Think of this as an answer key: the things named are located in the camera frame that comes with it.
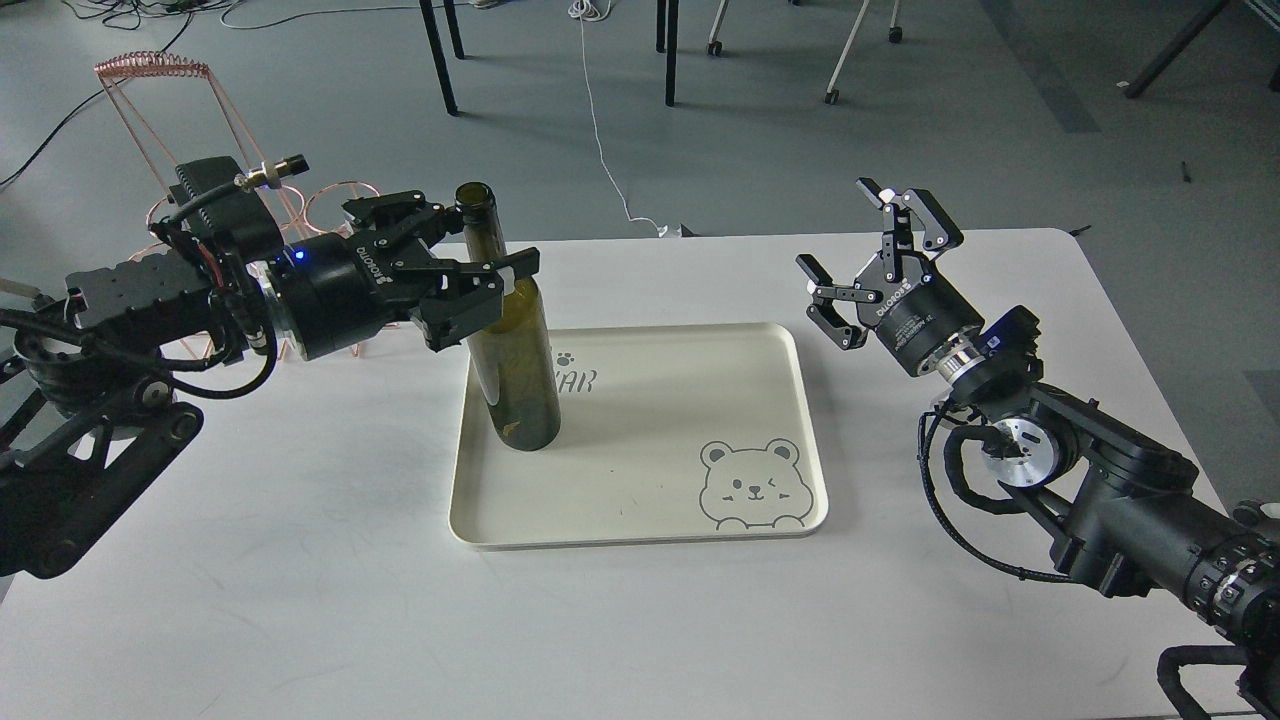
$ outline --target connector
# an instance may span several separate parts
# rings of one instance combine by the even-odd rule
[[[279,163],[262,163],[247,174],[236,176],[234,182],[236,187],[239,187],[244,192],[252,192],[253,188],[262,186],[271,190],[280,190],[280,178],[302,174],[308,169],[306,158],[302,155],[291,155]]]

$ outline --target brand logo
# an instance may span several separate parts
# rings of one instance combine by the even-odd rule
[[[573,364],[576,357],[572,352],[557,352],[556,364],[556,392],[564,395],[570,392],[591,392],[591,383],[599,377],[599,373],[590,369],[571,370],[570,365]]]
[[[906,293],[911,292],[914,288],[915,286],[911,284],[911,281],[902,281],[902,286],[895,290],[893,295],[888,296],[888,300],[884,301],[884,305],[881,305],[879,307],[876,309],[876,316],[883,318],[884,313],[892,310],[893,306],[897,305],[897,301],[902,300],[902,297],[905,297]]]
[[[360,255],[360,259],[365,261],[365,266],[369,268],[369,272],[374,275],[375,283],[383,284],[383,283],[396,282],[394,278],[387,275],[387,273],[383,273],[383,269],[379,268],[378,263],[375,263],[374,259],[369,255],[369,250],[366,247],[364,246],[357,247],[356,255]]]

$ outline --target copper wire frame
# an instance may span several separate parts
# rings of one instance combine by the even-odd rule
[[[214,100],[218,102],[218,109],[223,114],[223,119],[227,120],[227,128],[230,131],[232,140],[239,149],[241,160],[243,161],[243,165],[250,167],[266,161],[266,156],[262,152],[262,149],[259,146],[257,141],[253,138],[253,135],[250,132],[248,124],[244,122],[243,115],[241,115],[239,110],[236,109],[236,105],[232,102],[230,96],[227,95],[227,91],[223,88],[221,83],[218,82],[218,78],[214,77],[212,70],[209,68],[206,63],[200,63],[189,58],[183,58],[180,55],[175,55],[172,53],[155,53],[155,51],[138,50],[118,55],[115,58],[111,58],[110,60],[93,65],[93,73],[97,76],[99,82],[102,85],[102,90],[106,92],[108,99],[115,108],[116,114],[120,115],[120,122],[124,123],[124,128],[128,131],[129,137],[133,138],[133,143],[138,147],[138,152],[142,154],[142,159],[147,163],[147,168],[151,169],[151,174],[156,178],[156,182],[160,183],[161,190],[165,192],[165,196],[161,197],[155,205],[152,205],[150,210],[147,210],[146,219],[148,227],[151,225],[152,219],[155,218],[155,214],[160,209],[160,206],[166,201],[172,202],[172,199],[168,195],[169,184],[161,176],[155,159],[147,152],[147,149],[145,147],[142,138],[138,135],[138,129],[134,128],[133,124],[129,122],[129,114],[132,114],[137,119],[138,124],[141,124],[141,127],[146,131],[146,135],[151,138],[151,141],[156,143],[156,146],[160,147],[160,151],[164,154],[164,156],[169,160],[172,165],[178,165],[178,159],[169,150],[169,147],[165,146],[164,141],[160,140],[160,136],[156,133],[155,128],[152,128],[151,124],[147,123],[146,118],[142,117],[142,113],[137,109],[133,101],[131,101],[129,97],[124,94],[123,86],[125,82],[138,78],[160,78],[160,77],[165,78],[186,77],[186,78],[200,78],[206,81],[209,83],[210,91],[214,95]],[[248,149],[253,150],[253,156],[256,158],[256,160],[250,156]],[[315,202],[319,197],[324,196],[325,193],[344,186],[349,186],[353,188],[352,190],[353,197],[358,197],[358,195],[356,195],[355,192],[356,187],[364,187],[374,192],[374,195],[380,195],[376,187],[361,181],[342,181],[333,183],[320,190],[310,199],[306,197],[301,190],[288,184],[283,184],[280,187],[280,191],[274,193],[266,193],[261,190],[259,191],[259,193],[264,197],[264,201],[274,199],[279,204],[280,208],[274,210],[273,214],[276,215],[276,222],[279,223],[280,233],[284,234],[292,231],[301,241],[306,240],[307,237],[312,237],[314,234],[320,234],[323,232],[326,232],[314,225],[308,219],[307,215],[311,204]],[[291,193],[294,195],[298,201],[301,201],[301,208],[297,208],[294,205],[293,200],[289,197]],[[284,218],[287,218],[285,222],[283,223],[279,222],[282,214]],[[339,225],[339,228],[328,232],[339,232],[340,228],[342,227]],[[164,243],[157,241],[140,250],[138,252],[134,252],[129,258],[129,260],[136,261],[142,256],[159,250],[163,246]],[[257,277],[256,269],[253,269],[252,266],[250,269],[250,273]],[[392,323],[388,327],[397,327],[397,325],[398,325],[397,323]],[[209,357],[214,351],[212,338],[209,336],[209,333],[197,333],[197,336],[206,337],[205,350],[202,354],[197,355],[196,351],[192,350],[191,345],[187,342],[187,338],[179,340],[178,342],[187,350],[187,352],[193,359],[201,356]],[[362,343],[357,342],[356,345],[351,346],[352,357],[360,357],[361,345]],[[292,343],[289,342],[288,338],[280,340],[279,359],[282,361],[288,355]]]

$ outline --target white table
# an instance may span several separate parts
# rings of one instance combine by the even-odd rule
[[[1164,592],[1106,600],[972,560],[914,460],[942,380],[908,378],[874,340],[840,352],[805,318],[795,255],[849,281],[878,242],[540,245],[553,327],[794,333],[831,497],[815,534],[471,550],[447,527],[466,354],[387,331],[360,359],[294,359],[247,398],[201,401],[201,437],[74,570],[19,577],[0,603],[0,716],[1167,714],[1158,653],[1215,633]],[[1069,236],[970,232],[941,269],[988,322],[1019,302],[1042,318],[1048,382],[1190,454]],[[954,516],[992,555],[1047,566],[1029,519]],[[1193,671],[1189,687],[1242,710],[1235,674]]]

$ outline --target screw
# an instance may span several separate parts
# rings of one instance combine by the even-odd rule
[[[159,407],[169,400],[169,386],[164,383],[150,383],[147,387],[142,388],[142,401],[143,407]]]
[[[178,442],[187,442],[200,432],[200,418],[191,413],[179,415],[169,428],[169,437]]]

